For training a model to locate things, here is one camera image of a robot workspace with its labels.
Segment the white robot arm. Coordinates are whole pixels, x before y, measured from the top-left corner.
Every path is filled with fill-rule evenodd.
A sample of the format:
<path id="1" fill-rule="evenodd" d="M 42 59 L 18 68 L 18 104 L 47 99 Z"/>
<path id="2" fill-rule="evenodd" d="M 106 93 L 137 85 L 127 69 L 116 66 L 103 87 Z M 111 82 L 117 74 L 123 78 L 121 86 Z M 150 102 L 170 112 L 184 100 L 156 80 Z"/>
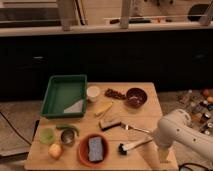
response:
<path id="1" fill-rule="evenodd" d="M 213 137 L 189 127 L 191 116 L 183 109 L 175 109 L 158 122 L 152 136 L 160 149 L 169 149 L 177 141 L 213 162 Z"/>

